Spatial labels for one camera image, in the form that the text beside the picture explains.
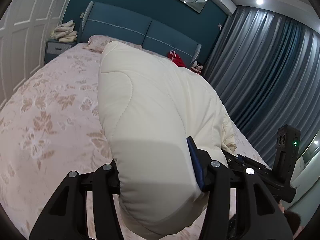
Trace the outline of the person's right hand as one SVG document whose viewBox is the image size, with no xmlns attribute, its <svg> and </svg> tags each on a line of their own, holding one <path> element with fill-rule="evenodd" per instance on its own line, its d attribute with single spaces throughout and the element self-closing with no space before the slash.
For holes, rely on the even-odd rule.
<svg viewBox="0 0 320 240">
<path fill-rule="evenodd" d="M 286 211 L 285 207 L 282 205 L 282 202 L 280 201 L 278 203 L 278 206 L 280 210 L 282 211 L 283 215 L 285 216 L 287 223 L 289 224 L 289 227 L 293 234 L 293 239 L 295 239 L 301 231 L 304 229 L 303 226 L 301 226 L 301 217 L 299 214 L 294 213 L 292 211 Z"/>
</svg>

